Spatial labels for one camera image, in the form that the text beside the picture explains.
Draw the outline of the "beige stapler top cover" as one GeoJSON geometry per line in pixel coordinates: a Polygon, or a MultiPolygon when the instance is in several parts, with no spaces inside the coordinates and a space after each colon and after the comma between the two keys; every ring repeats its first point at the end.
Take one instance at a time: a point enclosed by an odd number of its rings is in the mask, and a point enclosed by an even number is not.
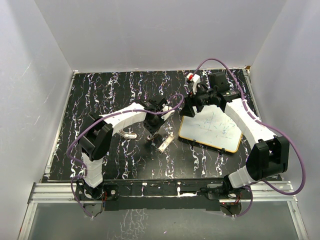
{"type": "Polygon", "coordinates": [[[126,132],[124,130],[120,130],[118,132],[118,134],[124,139],[136,139],[137,138],[136,133],[126,132]]]}

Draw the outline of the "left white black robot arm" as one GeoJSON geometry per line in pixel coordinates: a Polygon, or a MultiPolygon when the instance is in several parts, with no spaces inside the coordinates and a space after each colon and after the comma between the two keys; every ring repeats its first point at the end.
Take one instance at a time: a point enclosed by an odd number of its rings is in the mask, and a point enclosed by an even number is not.
{"type": "Polygon", "coordinates": [[[86,194],[93,200],[99,199],[103,195],[102,163],[103,157],[110,148],[113,135],[118,134],[124,128],[136,123],[143,123],[143,127],[149,132],[152,139],[159,131],[160,127],[168,119],[168,114],[163,114],[169,109],[168,102],[164,98],[156,100],[139,100],[131,105],[112,114],[105,114],[98,117],[91,116],[88,120],[87,129],[98,120],[106,117],[82,136],[78,144],[81,146],[82,159],[86,165],[86,175],[84,182],[87,184],[86,194]],[[154,115],[148,112],[161,112],[154,115]]]}

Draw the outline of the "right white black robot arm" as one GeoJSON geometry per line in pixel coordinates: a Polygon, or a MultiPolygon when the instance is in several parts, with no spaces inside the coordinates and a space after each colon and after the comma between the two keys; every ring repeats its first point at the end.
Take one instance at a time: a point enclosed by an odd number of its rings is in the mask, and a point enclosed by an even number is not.
{"type": "Polygon", "coordinates": [[[199,75],[187,75],[191,91],[184,97],[179,113],[182,122],[178,135],[231,153],[238,150],[240,136],[245,136],[251,148],[245,166],[226,175],[221,186],[201,188],[203,193],[233,199],[244,186],[286,172],[290,143],[258,123],[259,118],[246,105],[240,91],[230,89],[223,72],[212,73],[208,78],[206,87],[199,75]]]}

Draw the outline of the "orange framed whiteboard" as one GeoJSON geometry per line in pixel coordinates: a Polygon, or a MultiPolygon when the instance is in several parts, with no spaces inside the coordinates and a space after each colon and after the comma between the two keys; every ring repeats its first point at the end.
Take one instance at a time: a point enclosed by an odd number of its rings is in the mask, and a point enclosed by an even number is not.
{"type": "Polygon", "coordinates": [[[185,140],[236,153],[243,134],[236,123],[219,107],[209,105],[194,117],[184,116],[178,135],[185,140]]]}

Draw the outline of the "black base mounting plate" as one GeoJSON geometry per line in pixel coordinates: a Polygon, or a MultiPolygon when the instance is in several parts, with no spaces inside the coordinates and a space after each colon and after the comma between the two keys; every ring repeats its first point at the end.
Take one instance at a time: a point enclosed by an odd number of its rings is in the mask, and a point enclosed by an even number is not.
{"type": "Polygon", "coordinates": [[[71,181],[74,199],[81,207],[100,204],[106,212],[120,210],[219,211],[221,205],[253,202],[249,186],[233,189],[223,178],[103,180],[90,187],[79,176],[71,181]]]}

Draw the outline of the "aluminium frame rail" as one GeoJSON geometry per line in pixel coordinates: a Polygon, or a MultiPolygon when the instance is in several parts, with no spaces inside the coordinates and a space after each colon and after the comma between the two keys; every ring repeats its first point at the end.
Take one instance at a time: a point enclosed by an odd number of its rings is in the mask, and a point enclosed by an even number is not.
{"type": "MultiPolygon", "coordinates": [[[[290,181],[272,181],[274,187],[283,187],[282,190],[292,190],[292,185],[290,181]]],[[[297,202],[296,195],[284,195],[271,189],[268,185],[263,182],[251,186],[253,202],[297,202]]],[[[195,198],[200,197],[195,193],[181,193],[180,186],[178,186],[177,195],[169,196],[128,196],[128,198],[140,199],[178,199],[182,200],[185,198],[195,198]]],[[[81,203],[101,203],[102,200],[93,200],[86,198],[87,200],[80,200],[81,203]]],[[[226,197],[220,197],[219,201],[222,203],[235,202],[235,199],[228,199],[226,197]]],[[[243,193],[240,198],[240,202],[249,202],[250,195],[247,197],[243,193]]],[[[28,204],[35,203],[77,203],[72,192],[70,183],[35,183],[32,187],[30,196],[27,201],[28,204]]]]}

